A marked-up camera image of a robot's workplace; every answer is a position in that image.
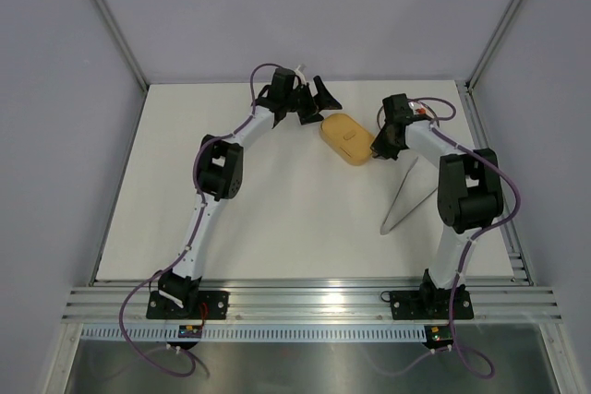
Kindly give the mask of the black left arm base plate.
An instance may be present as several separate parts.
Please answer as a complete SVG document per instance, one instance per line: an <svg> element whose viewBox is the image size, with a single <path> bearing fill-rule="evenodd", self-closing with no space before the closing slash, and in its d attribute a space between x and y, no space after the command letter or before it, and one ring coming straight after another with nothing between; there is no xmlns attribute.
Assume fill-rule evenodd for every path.
<svg viewBox="0 0 591 394"><path fill-rule="evenodd" d="M181 307L176 302L153 291L147 306L150 320L224 320L227 316L229 292L200 291L197 298Z"/></svg>

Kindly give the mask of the stainless steel food tongs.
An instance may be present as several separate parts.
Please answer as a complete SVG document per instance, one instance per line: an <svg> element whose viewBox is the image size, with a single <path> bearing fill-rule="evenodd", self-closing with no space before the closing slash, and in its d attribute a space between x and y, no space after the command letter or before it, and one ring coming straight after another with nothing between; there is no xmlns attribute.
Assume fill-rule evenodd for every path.
<svg viewBox="0 0 591 394"><path fill-rule="evenodd" d="M407 163L392 203L380 225L380 235L393 231L438 189L438 170L424 157Z"/></svg>

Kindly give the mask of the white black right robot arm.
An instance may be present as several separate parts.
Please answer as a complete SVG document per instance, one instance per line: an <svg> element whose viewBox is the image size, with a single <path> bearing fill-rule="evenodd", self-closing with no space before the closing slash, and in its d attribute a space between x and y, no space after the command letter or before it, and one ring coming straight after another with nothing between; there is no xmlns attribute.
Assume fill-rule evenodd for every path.
<svg viewBox="0 0 591 394"><path fill-rule="evenodd" d="M474 317L464 271L477 238L493 228L504 207L498 158L492 149L469 149L447 136L438 119L411 107L405 94L382 100L384 124L372 154L396 160L411 149L438 171L437 210L443 231L434 261L416 290L387 292L394 320Z"/></svg>

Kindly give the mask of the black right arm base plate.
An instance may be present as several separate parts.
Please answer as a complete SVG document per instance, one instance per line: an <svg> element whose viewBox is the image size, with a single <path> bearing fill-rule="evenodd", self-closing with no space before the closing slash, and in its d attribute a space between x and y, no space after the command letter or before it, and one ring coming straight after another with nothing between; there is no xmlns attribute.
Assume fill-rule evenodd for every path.
<svg viewBox="0 0 591 394"><path fill-rule="evenodd" d="M388 302L393 320L471 320L475 318L470 293L462 287L453 296L451 291L436 291L430 297L419 290L390 291Z"/></svg>

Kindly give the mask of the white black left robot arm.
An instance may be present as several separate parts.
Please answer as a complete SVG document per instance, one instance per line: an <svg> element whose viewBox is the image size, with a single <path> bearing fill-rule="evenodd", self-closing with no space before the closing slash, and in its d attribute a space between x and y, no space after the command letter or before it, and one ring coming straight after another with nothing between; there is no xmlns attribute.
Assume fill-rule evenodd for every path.
<svg viewBox="0 0 591 394"><path fill-rule="evenodd" d="M290 113L301 125L316 124L323 111L341 110L323 80L304 80L300 69L273 65L271 82L256 92L249 81L251 105L246 120L228 134L204 136L193 164L196 201L179 258L154 275L157 287L150 290L147 318L157 320L199 319L208 315L225 318L217 306L221 292L199 293L209 242L229 200L237 196L244 176L244 154L259 137L272 131Z"/></svg>

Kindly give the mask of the yellow lunch box base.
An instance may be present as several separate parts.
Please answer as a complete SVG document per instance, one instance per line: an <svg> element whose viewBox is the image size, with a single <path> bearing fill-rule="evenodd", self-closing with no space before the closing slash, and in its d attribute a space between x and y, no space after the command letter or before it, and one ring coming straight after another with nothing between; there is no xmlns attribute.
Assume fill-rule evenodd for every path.
<svg viewBox="0 0 591 394"><path fill-rule="evenodd" d="M320 134L322 140L346 163L361 166L371 158L373 138L366 134L355 133L353 136L334 136Z"/></svg>

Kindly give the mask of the yellow lunch box lid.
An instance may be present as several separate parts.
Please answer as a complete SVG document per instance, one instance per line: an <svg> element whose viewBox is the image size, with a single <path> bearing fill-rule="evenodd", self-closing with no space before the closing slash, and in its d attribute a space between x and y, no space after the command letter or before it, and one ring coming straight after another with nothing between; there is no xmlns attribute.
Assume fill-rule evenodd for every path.
<svg viewBox="0 0 591 394"><path fill-rule="evenodd" d="M363 165L372 156L375 136L346 113L326 117L320 123L320 137L350 165Z"/></svg>

